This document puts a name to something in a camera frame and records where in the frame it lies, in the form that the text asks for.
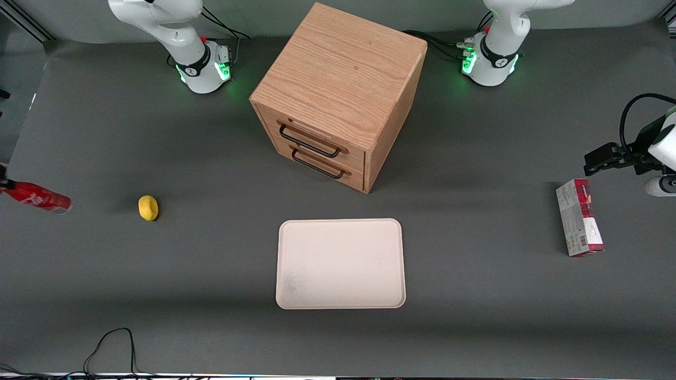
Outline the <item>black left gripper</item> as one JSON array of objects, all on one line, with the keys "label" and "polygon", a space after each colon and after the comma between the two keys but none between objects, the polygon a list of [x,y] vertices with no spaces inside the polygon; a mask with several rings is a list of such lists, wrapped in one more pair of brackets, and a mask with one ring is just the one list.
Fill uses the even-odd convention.
[{"label": "black left gripper", "polygon": [[[635,142],[628,145],[628,151],[633,157],[632,166],[635,175],[663,171],[664,165],[649,153],[649,148],[661,132],[665,119],[666,116],[661,116],[643,127],[638,132]],[[624,149],[614,142],[608,142],[585,154],[585,176],[592,176],[603,170],[623,168],[623,166]]]}]

